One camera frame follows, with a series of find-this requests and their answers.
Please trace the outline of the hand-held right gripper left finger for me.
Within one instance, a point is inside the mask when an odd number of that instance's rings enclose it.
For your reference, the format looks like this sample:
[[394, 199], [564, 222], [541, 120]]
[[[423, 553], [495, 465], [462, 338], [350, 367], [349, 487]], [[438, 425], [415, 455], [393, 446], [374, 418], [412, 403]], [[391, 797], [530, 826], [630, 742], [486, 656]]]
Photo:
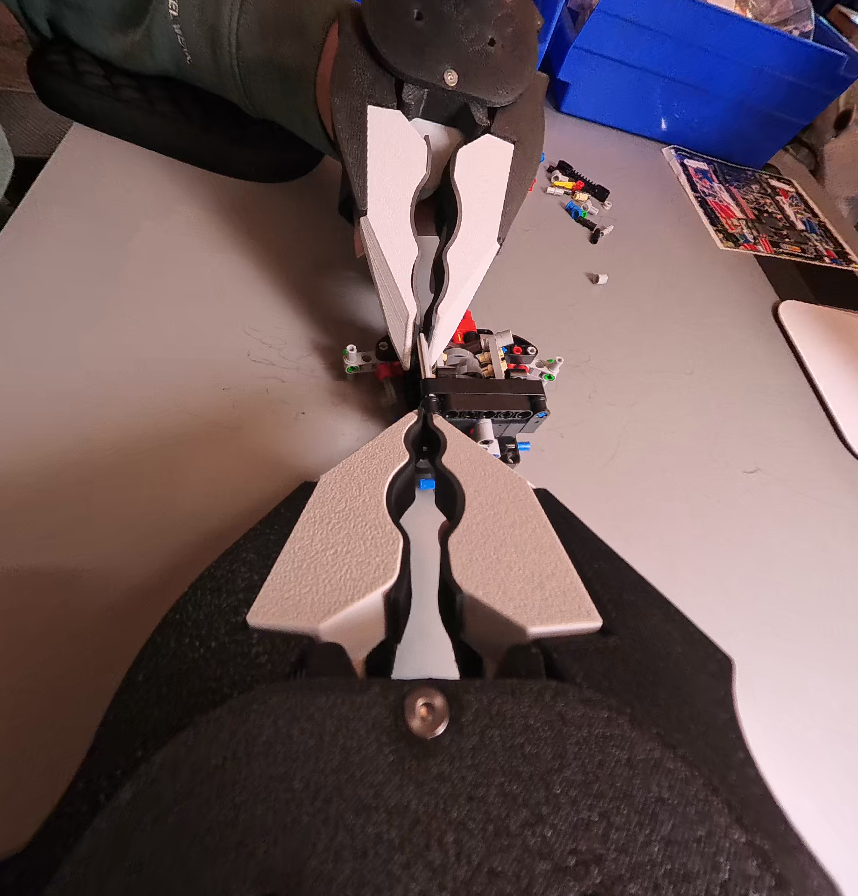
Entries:
[[248, 612], [251, 628], [338, 644], [360, 675], [391, 676], [411, 606], [401, 519], [415, 501], [420, 435], [410, 412], [320, 477]]

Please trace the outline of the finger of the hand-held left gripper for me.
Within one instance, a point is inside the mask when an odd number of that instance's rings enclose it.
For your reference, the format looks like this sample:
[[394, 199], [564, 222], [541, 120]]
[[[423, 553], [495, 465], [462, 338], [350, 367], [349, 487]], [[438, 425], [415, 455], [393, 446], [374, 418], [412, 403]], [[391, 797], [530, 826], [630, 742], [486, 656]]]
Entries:
[[436, 254], [435, 301], [426, 341], [428, 362], [435, 363], [499, 251], [499, 230], [509, 184], [513, 146], [487, 133], [455, 151], [436, 197], [443, 213]]
[[393, 347], [408, 370], [418, 304], [413, 212], [431, 167], [430, 146], [398, 109], [367, 107], [366, 214], [361, 239]]

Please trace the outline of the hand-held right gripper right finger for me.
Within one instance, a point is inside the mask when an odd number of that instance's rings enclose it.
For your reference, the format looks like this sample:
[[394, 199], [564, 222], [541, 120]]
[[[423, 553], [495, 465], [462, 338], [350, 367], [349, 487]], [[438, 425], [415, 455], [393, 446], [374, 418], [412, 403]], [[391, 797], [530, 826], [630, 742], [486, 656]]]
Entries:
[[532, 487], [438, 415], [454, 480], [447, 560], [458, 634], [491, 677], [515, 645], [600, 630], [603, 620]]

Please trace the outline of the blue plastic storage bin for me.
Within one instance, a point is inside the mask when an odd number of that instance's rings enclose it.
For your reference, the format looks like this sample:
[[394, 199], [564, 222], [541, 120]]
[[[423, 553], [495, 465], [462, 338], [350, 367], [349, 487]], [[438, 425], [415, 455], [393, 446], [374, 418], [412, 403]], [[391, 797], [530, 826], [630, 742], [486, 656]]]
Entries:
[[813, 39], [708, 2], [602, 1], [549, 48], [564, 114], [760, 167], [858, 79], [858, 49], [823, 18]]
[[543, 24], [538, 34], [537, 68], [547, 74], [556, 72], [556, 66], [549, 49], [556, 34], [563, 8], [567, 1], [535, 1], [535, 6], [540, 13]]

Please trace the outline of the lego car chassis model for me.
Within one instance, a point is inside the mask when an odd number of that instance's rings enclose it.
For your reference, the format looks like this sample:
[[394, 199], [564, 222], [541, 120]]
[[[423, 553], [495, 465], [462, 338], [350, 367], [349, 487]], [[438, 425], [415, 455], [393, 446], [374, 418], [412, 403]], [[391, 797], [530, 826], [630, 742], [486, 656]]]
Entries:
[[371, 376], [396, 417], [426, 409], [515, 467], [531, 447], [530, 435], [550, 417], [546, 386], [561, 374], [564, 360], [512, 329], [477, 326], [466, 311], [432, 366], [417, 360], [405, 370], [387, 334], [366, 350], [347, 345], [342, 366], [350, 380]]

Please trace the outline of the person's left forearm green sleeve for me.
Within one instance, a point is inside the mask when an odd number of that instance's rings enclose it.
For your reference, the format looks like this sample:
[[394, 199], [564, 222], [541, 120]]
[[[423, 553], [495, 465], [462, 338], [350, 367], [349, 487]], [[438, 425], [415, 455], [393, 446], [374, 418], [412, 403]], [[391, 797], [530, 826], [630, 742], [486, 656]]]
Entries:
[[34, 40], [61, 39], [117, 67], [228, 99], [331, 157], [318, 71], [339, 1], [6, 1]]

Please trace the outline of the pile of small lego pieces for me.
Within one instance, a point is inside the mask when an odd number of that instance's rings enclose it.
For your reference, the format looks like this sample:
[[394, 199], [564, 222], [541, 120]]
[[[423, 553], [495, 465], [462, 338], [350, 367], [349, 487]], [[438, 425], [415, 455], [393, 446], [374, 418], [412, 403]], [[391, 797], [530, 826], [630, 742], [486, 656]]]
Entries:
[[563, 202], [563, 210], [587, 231], [592, 245], [599, 244], [614, 230], [613, 224], [601, 218], [613, 208], [607, 187], [587, 178], [564, 160], [547, 166], [547, 181], [546, 194]]

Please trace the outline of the lego instruction booklet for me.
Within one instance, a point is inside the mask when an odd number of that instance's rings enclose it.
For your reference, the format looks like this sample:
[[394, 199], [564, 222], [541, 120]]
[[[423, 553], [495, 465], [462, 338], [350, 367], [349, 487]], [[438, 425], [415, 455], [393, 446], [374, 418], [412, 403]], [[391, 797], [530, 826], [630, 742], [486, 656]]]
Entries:
[[723, 250], [858, 272], [858, 257], [791, 179], [677, 146], [662, 154]]

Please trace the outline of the person's left hand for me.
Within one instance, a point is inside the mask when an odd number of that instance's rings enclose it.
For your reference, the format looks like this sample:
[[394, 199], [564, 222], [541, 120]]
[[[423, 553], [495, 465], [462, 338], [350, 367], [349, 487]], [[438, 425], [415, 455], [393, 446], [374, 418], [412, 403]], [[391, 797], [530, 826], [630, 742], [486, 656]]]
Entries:
[[327, 32], [315, 76], [316, 104], [318, 106], [323, 129], [331, 142], [334, 142], [331, 87], [337, 52], [338, 22], [335, 21]]

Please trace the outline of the clear plastic bag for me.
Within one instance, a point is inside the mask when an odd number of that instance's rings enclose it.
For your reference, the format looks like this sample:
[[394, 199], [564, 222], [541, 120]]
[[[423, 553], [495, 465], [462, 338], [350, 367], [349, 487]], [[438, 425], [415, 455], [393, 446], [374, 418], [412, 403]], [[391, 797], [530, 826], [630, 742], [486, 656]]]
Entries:
[[816, 15], [811, 1], [709, 1], [709, 3], [801, 39], [812, 39], [815, 32]]

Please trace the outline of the black desk mat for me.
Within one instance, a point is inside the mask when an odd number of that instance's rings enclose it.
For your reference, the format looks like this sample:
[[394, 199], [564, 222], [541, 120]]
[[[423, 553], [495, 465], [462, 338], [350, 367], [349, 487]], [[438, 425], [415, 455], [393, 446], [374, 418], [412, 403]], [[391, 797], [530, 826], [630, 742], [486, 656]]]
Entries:
[[[803, 189], [858, 256], [858, 231], [854, 224], [842, 215], [838, 204], [806, 167], [787, 151], [777, 153], [771, 159], [771, 166]], [[858, 312], [858, 272], [776, 260], [769, 256], [759, 258], [758, 264], [781, 300], [794, 299]]]

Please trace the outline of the white monitor stand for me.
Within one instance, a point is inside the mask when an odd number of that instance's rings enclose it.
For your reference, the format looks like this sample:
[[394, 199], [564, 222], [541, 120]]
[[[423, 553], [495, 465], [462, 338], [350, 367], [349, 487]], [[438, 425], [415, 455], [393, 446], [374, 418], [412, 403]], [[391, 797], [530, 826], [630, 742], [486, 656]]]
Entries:
[[784, 300], [776, 315], [838, 435], [858, 458], [858, 311]]

